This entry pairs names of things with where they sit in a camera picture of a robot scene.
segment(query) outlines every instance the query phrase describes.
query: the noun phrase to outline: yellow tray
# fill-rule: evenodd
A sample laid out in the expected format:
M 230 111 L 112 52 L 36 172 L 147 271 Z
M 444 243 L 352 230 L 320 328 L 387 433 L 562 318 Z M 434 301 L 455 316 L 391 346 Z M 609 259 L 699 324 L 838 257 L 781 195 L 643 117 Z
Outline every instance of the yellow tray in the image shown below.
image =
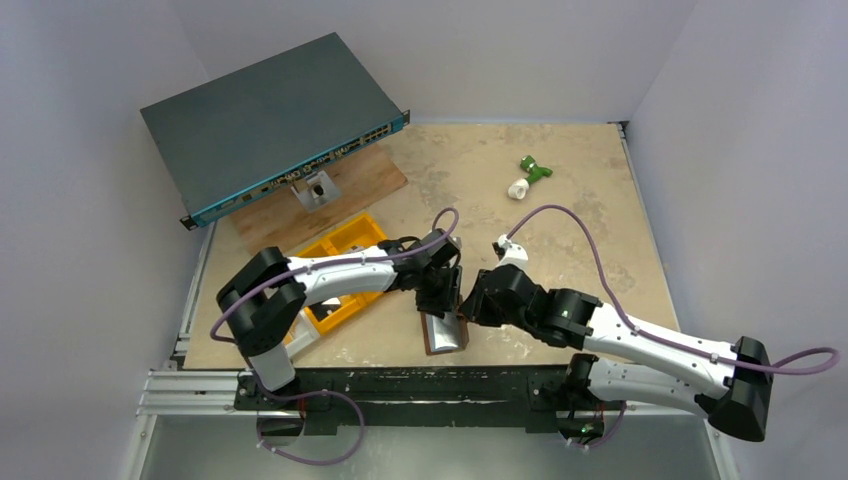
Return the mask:
M 382 240 L 386 240 L 386 234 L 377 225 L 377 222 L 367 213 L 361 213 L 355 218 L 336 228 L 330 233 L 324 235 L 315 243 L 298 252 L 297 256 L 301 258 L 318 258 L 332 255 L 340 255 L 350 251 L 361 250 L 363 248 L 373 247 Z M 332 313 L 324 315 L 321 312 L 313 312 L 311 308 L 304 308 L 302 313 L 311 325 L 303 330 L 313 330 L 318 335 L 326 335 L 339 325 L 352 318 L 356 313 L 364 309 L 371 302 L 376 300 L 383 292 L 357 293 L 353 295 L 343 295 L 338 300 L 341 305 L 335 307 Z M 285 344 L 287 347 L 292 347 L 292 342 L 300 338 L 302 335 L 298 331 L 299 325 L 295 323 L 289 333 L 286 335 Z M 301 350 L 306 344 L 312 343 L 316 338 L 312 338 L 305 342 L 296 342 L 299 345 L 297 350 Z

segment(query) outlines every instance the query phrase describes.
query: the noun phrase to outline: white wall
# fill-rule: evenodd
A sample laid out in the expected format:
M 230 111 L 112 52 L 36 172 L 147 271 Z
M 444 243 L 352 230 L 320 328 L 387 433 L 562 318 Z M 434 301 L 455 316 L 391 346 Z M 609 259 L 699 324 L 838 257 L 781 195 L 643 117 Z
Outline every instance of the white wall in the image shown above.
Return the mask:
M 848 351 L 848 5 L 699 2 L 628 128 L 681 325 Z M 844 365 L 779 377 L 746 478 L 845 478 Z
M 173 0 L 212 77 L 337 31 L 413 121 L 630 118 L 695 0 Z
M 165 0 L 0 1 L 0 478 L 114 478 L 202 233 L 138 109 L 205 80 Z

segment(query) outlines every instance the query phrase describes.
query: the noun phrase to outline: green and white toy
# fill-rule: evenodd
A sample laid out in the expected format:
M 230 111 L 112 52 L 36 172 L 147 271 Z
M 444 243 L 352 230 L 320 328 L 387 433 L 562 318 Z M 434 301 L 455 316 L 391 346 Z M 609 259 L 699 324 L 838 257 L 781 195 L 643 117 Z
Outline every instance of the green and white toy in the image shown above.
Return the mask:
M 516 200 L 521 200 L 524 198 L 524 195 L 527 195 L 527 190 L 530 189 L 530 185 L 539 181 L 542 177 L 550 177 L 554 172 L 550 168 L 540 167 L 536 164 L 536 160 L 530 155 L 525 155 L 521 159 L 521 163 L 519 163 L 521 169 L 525 172 L 529 173 L 525 178 L 519 178 L 512 185 L 509 186 L 510 198 L 514 198 Z

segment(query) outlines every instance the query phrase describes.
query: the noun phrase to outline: beige table surface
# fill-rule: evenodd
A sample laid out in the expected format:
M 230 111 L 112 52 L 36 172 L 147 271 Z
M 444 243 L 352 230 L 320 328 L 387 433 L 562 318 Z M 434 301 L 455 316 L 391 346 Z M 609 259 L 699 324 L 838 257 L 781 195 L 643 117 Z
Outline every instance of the beige table surface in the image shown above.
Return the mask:
M 532 208 L 560 203 L 588 225 L 610 285 L 631 315 L 678 329 L 665 277 L 615 125 L 411 125 L 380 144 L 409 184 L 367 211 L 389 238 L 423 237 L 444 206 L 459 209 L 463 293 L 496 263 L 491 243 Z M 533 155 L 554 174 L 522 201 L 507 187 Z M 516 235 L 530 255 L 526 272 L 546 288 L 568 287 L 608 301 L 588 243 L 566 215 L 537 215 Z M 218 222 L 210 246 L 185 361 L 188 369 L 243 368 L 235 346 L 213 342 L 215 293 L 250 259 L 232 223 Z M 229 334 L 225 328 L 222 332 Z M 570 349 L 548 347 L 514 327 L 469 325 L 463 352 L 427 356 L 413 292 L 383 295 L 358 317 L 295 356 L 298 366 L 414 366 L 567 363 Z

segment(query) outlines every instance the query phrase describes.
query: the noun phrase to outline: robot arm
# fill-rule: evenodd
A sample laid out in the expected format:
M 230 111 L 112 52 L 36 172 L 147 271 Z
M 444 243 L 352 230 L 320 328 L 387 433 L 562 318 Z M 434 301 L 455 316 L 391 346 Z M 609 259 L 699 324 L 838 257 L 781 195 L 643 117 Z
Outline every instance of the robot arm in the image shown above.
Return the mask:
M 455 311 L 461 267 L 449 263 L 459 254 L 459 244 L 449 236 L 439 240 L 443 234 L 436 229 L 421 240 L 387 240 L 355 253 L 320 259 L 286 257 L 276 247 L 266 248 L 219 291 L 217 302 L 222 311 L 243 302 L 227 318 L 227 324 L 239 352 L 262 383 L 275 391 L 295 378 L 283 338 L 303 307 L 353 293 L 414 289 L 419 311 L 440 317 Z M 397 258 L 430 244 L 417 254 Z M 313 269 L 318 262 L 324 266 Z M 305 271 L 278 283 L 273 293 L 260 293 L 246 301 L 242 298 L 269 279 L 299 270 Z
M 594 355 L 575 355 L 571 388 L 590 401 L 632 400 L 669 406 L 707 417 L 737 438 L 762 441 L 772 375 L 716 361 L 719 357 L 769 365 L 765 347 L 742 337 L 736 344 L 668 330 L 629 317 L 641 331 L 712 353 L 707 359 L 637 335 L 622 323 L 613 305 L 571 289 L 545 290 L 520 268 L 524 250 L 501 237 L 501 258 L 481 270 L 460 313 L 484 326 L 514 325 L 554 347 L 590 350 L 632 360 L 624 364 Z

